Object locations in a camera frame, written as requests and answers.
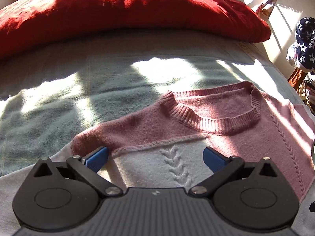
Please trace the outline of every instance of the sweater sleeve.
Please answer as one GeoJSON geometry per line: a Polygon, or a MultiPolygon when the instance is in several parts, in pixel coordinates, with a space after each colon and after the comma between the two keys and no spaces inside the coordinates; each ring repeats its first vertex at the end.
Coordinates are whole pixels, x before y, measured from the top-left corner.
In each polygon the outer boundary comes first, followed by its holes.
{"type": "Polygon", "coordinates": [[[72,153],[85,156],[100,146],[113,152],[196,134],[196,130],[172,120],[165,109],[156,102],[140,111],[87,129],[71,141],[72,153]]]}

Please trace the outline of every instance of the red cushion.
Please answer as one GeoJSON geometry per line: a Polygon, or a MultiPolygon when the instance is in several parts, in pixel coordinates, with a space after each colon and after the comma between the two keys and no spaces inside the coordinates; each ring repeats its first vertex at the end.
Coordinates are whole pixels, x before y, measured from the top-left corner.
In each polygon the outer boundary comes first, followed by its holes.
{"type": "Polygon", "coordinates": [[[236,0],[20,0],[0,10],[0,59],[122,27],[194,29],[248,42],[271,35],[267,23],[236,0]]]}

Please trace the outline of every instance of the sweater collar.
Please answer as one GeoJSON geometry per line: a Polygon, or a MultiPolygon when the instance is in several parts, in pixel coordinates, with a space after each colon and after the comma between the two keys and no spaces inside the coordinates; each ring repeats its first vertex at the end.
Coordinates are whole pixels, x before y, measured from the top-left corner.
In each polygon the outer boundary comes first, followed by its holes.
{"type": "Polygon", "coordinates": [[[260,120],[261,93],[253,83],[244,81],[237,84],[205,90],[191,90],[184,92],[168,91],[159,102],[165,106],[171,118],[198,131],[216,135],[232,135],[243,131],[260,120]],[[193,109],[179,103],[181,98],[194,98],[196,96],[223,95],[227,92],[236,92],[245,89],[250,93],[251,109],[235,117],[206,118],[198,115],[193,109]]]}

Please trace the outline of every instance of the bed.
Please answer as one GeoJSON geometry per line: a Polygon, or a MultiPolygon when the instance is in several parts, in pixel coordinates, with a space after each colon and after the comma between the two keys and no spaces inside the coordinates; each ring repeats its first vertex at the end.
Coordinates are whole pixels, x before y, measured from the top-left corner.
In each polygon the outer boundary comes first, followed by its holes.
{"type": "MultiPolygon", "coordinates": [[[[197,29],[98,31],[32,48],[0,67],[1,236],[19,228],[11,202],[39,157],[65,160],[57,152],[76,134],[138,111],[167,90],[251,81],[278,100],[303,104],[252,43],[197,29]]],[[[108,177],[106,167],[100,174],[108,177]]],[[[301,235],[314,231],[307,213],[314,187],[294,223],[301,235]]]]}

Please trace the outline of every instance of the white star pattern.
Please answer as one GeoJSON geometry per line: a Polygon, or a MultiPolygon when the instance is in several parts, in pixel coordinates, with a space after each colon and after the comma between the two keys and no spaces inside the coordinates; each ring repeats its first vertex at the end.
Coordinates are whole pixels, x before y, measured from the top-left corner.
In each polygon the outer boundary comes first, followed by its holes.
{"type": "Polygon", "coordinates": [[[301,47],[301,51],[304,51],[305,52],[305,49],[307,48],[307,46],[305,46],[304,44],[303,45],[300,45],[301,47]]]}
{"type": "Polygon", "coordinates": [[[306,34],[308,35],[308,40],[311,38],[312,34],[306,31],[306,34]]]}
{"type": "Polygon", "coordinates": [[[313,49],[315,49],[315,46],[314,46],[314,44],[315,44],[315,37],[313,37],[313,38],[311,39],[311,42],[310,42],[310,45],[309,45],[309,47],[310,47],[310,48],[313,48],[313,49]]]}
{"type": "Polygon", "coordinates": [[[310,56],[310,61],[312,61],[313,64],[315,64],[315,57],[314,57],[314,54],[309,55],[309,56],[310,56]]]}

